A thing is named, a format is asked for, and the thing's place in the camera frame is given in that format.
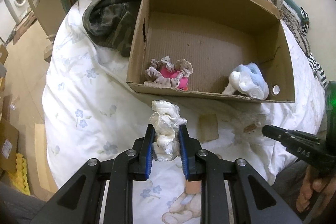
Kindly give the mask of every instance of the open cardboard box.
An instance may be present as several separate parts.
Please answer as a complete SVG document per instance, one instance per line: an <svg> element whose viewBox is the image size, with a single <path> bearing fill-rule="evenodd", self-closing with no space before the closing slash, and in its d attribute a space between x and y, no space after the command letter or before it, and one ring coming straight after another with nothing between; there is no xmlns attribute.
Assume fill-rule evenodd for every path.
<svg viewBox="0 0 336 224"><path fill-rule="evenodd" d="M149 87L151 59L170 56L194 68L188 91ZM267 100L222 95L239 64L255 62L270 89ZM142 0L127 83L136 92L247 102L293 102L292 62L279 10L267 0ZM280 93L272 88L277 85Z"/></svg>

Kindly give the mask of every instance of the human hand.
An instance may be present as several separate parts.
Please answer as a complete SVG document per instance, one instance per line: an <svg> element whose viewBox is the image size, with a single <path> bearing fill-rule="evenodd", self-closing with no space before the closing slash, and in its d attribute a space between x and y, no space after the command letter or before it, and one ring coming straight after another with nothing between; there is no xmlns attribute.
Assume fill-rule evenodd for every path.
<svg viewBox="0 0 336 224"><path fill-rule="evenodd" d="M297 210L302 213L309 207L309 200L313 195L313 191L317 191L320 193L323 191L325 198L319 208L316 210L313 217L317 217L322 214L323 210L327 207L329 201L331 200L332 196L336 190L336 176L330 179L330 177L325 178L317 178L313 179L312 177L312 167L309 165L306 169L306 175L304 177L300 194L296 201L296 208Z"/></svg>

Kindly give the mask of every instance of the white label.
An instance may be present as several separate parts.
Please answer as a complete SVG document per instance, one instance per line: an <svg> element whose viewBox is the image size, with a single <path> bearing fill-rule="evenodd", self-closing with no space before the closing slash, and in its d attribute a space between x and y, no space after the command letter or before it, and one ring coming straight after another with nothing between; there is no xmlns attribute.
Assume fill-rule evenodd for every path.
<svg viewBox="0 0 336 224"><path fill-rule="evenodd" d="M2 150L1 150L1 154L8 159L9 158L9 154L11 153L13 145L10 143L9 140L5 140L5 143L2 146Z"/></svg>

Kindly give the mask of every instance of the bed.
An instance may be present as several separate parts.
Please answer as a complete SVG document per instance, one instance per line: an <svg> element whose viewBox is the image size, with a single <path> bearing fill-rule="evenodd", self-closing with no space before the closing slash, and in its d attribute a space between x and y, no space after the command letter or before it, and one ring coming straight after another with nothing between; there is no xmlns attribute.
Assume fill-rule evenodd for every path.
<svg viewBox="0 0 336 224"><path fill-rule="evenodd" d="M278 142L264 138L265 124L316 134L324 113L324 89L308 59L282 22L293 64L295 103L246 104L137 94L126 84L128 58L100 47L86 33L82 16L92 0L77 0L56 35L42 103L47 158L58 187L90 158L114 158L143 137L153 100L180 107L196 138L198 117L216 114L219 139L202 143L219 157L244 158L273 184L296 158ZM181 159L153 162L147 182L133 184L134 223L199 223L200 195L185 193Z"/></svg>

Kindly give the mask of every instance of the light blue plush toy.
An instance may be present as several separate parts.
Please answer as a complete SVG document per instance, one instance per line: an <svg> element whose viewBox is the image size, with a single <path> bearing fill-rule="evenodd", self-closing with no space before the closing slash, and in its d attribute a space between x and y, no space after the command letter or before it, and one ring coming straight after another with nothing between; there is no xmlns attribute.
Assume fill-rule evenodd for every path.
<svg viewBox="0 0 336 224"><path fill-rule="evenodd" d="M232 95L236 90L256 99L266 99L269 93L268 85L255 63L239 65L231 72L229 84L222 93Z"/></svg>

